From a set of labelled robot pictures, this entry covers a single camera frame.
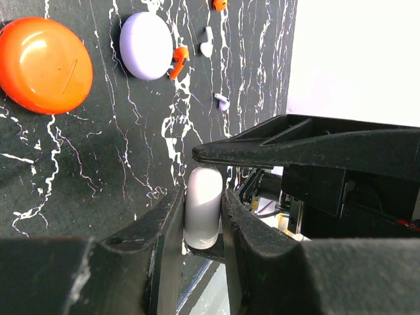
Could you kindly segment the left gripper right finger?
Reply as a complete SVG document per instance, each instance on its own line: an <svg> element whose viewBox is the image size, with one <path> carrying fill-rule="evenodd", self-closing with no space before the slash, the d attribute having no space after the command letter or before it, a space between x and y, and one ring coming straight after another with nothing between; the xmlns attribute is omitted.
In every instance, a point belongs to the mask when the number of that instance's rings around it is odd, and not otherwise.
<svg viewBox="0 0 420 315"><path fill-rule="evenodd" d="M417 239L296 241L222 195L232 314L418 314Z"/></svg>

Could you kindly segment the white earbud charging case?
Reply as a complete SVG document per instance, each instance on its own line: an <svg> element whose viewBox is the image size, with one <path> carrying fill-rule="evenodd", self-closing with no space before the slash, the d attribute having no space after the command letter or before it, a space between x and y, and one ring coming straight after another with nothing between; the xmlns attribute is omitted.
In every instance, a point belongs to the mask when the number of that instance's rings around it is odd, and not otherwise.
<svg viewBox="0 0 420 315"><path fill-rule="evenodd" d="M184 208L184 240L189 247L204 250L217 241L223 182L211 167L195 168L188 179Z"/></svg>

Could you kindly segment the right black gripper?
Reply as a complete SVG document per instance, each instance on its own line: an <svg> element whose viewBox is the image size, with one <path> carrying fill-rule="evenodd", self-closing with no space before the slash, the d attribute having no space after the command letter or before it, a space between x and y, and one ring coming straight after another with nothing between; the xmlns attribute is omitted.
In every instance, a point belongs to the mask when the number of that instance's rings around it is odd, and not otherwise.
<svg viewBox="0 0 420 315"><path fill-rule="evenodd" d="M255 169L238 195L247 210L267 199L274 211L257 217L286 218L293 234L419 237L413 217L419 211L417 127L279 115L229 139L197 145L192 157L213 165L292 165L281 175Z"/></svg>

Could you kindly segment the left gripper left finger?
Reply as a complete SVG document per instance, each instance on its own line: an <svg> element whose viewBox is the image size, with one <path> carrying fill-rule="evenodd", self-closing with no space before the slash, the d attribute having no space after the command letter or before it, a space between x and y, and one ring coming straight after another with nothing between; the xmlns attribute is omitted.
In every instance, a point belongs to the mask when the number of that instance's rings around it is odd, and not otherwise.
<svg viewBox="0 0 420 315"><path fill-rule="evenodd" d="M1 240L2 314L174 314L184 190L102 241Z"/></svg>

